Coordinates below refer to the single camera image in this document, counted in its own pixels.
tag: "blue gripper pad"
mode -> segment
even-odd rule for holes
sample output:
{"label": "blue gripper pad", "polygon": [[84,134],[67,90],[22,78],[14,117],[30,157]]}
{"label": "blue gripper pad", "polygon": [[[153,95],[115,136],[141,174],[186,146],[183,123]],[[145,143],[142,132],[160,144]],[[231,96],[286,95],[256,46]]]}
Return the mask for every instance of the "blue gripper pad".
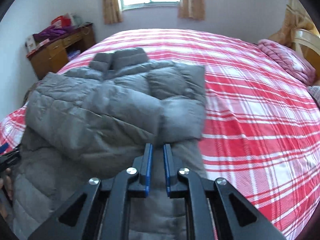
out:
{"label": "blue gripper pad", "polygon": [[150,144],[148,149],[148,162],[147,162],[147,172],[146,172],[146,196],[149,195],[150,192],[150,183],[151,183],[151,165],[152,165],[152,153],[153,153],[153,145]]}
{"label": "blue gripper pad", "polygon": [[168,152],[167,148],[163,146],[163,160],[164,160],[164,174],[165,174],[165,185],[167,189],[167,195],[169,197],[170,193],[170,169],[169,169],[169,162],[168,162]]}
{"label": "blue gripper pad", "polygon": [[4,145],[0,146],[0,154],[4,153],[6,149],[9,148],[9,144],[5,143]]}

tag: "human hand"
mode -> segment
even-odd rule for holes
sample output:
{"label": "human hand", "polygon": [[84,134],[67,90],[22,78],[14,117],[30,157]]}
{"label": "human hand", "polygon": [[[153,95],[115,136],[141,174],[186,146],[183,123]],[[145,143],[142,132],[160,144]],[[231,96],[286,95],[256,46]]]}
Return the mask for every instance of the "human hand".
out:
{"label": "human hand", "polygon": [[[7,174],[5,176],[5,180],[6,181],[4,183],[4,180],[2,178],[0,178],[0,190],[2,189],[2,187],[5,184],[6,185],[5,189],[6,189],[7,193],[8,193],[8,197],[12,200],[12,193],[13,193],[13,191],[12,191],[12,182],[11,182],[10,177],[8,176],[8,174],[10,174],[11,170],[10,169],[6,169],[5,172]],[[4,219],[6,219],[7,216],[8,216],[8,213],[7,213],[6,209],[5,209],[5,206],[3,204],[1,204],[1,202],[0,202],[0,214],[2,215],[2,217]]]}

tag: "desk drawer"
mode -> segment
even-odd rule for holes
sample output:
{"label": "desk drawer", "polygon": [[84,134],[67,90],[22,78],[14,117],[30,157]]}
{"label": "desk drawer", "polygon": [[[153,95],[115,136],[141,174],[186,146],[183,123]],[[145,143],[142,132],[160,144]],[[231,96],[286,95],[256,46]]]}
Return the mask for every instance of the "desk drawer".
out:
{"label": "desk drawer", "polygon": [[76,43],[77,41],[79,41],[81,39],[82,39],[81,33],[76,33],[76,34],[70,35],[67,38],[64,38],[63,39],[63,45],[66,48],[66,47],[69,47],[70,45]]}
{"label": "desk drawer", "polygon": [[50,57],[54,57],[60,51],[64,50],[62,40],[55,41],[47,47]]}
{"label": "desk drawer", "polygon": [[65,64],[69,62],[66,50],[60,50],[54,57],[50,58],[51,71],[57,73]]}

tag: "wooden desk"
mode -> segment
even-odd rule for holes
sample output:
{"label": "wooden desk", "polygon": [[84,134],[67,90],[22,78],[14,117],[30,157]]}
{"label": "wooden desk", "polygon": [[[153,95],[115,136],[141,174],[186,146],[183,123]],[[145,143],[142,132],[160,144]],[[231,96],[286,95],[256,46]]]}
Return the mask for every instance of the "wooden desk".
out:
{"label": "wooden desk", "polygon": [[57,73],[69,62],[68,51],[86,51],[96,44],[92,23],[77,28],[73,33],[65,34],[42,46],[28,56],[38,79],[48,72]]}

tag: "mattress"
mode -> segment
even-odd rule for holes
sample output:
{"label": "mattress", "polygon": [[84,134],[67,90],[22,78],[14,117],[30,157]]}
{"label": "mattress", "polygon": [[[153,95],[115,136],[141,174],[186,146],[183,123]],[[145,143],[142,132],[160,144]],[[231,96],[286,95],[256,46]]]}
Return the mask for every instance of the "mattress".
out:
{"label": "mattress", "polygon": [[[294,239],[320,199],[320,111],[305,85],[254,44],[175,29],[117,33],[59,73],[87,66],[97,52],[131,47],[142,47],[151,59],[205,65],[200,149],[209,179],[225,177]],[[26,107],[2,120],[0,143],[20,142]]]}

